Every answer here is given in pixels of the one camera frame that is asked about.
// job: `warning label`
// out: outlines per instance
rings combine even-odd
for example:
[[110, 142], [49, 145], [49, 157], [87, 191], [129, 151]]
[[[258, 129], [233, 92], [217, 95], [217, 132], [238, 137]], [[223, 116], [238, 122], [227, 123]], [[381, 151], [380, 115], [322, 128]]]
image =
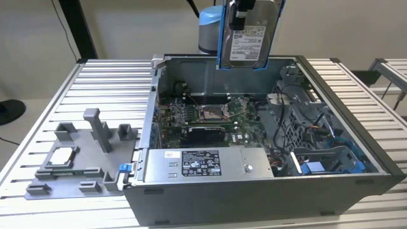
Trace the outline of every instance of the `warning label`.
[[219, 151], [183, 151], [183, 175], [186, 177], [221, 176]]
[[245, 30], [234, 31], [231, 43], [231, 61], [258, 61], [266, 26], [245, 26]]

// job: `motherboard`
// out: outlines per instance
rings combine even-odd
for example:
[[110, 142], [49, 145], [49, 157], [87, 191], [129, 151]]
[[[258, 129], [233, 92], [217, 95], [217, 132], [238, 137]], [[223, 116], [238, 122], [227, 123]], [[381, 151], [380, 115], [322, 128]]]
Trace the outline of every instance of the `motherboard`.
[[271, 148], [258, 115], [258, 101], [251, 96], [229, 96], [223, 104], [219, 98], [206, 100], [206, 104], [201, 104], [199, 98], [187, 98], [161, 101], [163, 148]]

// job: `black pole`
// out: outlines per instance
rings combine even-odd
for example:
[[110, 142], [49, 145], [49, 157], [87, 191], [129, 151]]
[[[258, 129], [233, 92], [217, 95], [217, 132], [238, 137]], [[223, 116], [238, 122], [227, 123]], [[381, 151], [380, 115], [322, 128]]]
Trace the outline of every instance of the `black pole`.
[[82, 58], [98, 59], [81, 0], [59, 0]]
[[194, 0], [187, 0], [187, 2], [189, 2], [190, 5], [191, 5], [191, 8], [193, 8], [194, 13], [195, 13], [195, 16], [199, 18], [199, 11], [198, 11], [198, 8], [197, 8], [197, 5], [195, 5]]

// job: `barcode label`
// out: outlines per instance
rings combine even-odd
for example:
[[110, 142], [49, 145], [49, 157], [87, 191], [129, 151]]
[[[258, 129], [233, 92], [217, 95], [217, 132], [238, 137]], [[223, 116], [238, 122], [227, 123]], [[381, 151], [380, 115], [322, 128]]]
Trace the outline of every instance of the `barcode label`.
[[245, 30], [234, 31], [231, 43], [233, 61], [258, 61], [266, 26], [245, 26]]

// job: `power supply label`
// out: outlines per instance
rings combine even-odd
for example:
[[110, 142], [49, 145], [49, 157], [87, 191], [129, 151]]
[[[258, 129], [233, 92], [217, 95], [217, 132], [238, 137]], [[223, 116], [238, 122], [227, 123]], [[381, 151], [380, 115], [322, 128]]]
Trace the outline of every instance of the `power supply label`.
[[185, 177], [221, 176], [219, 151], [183, 151], [183, 175]]

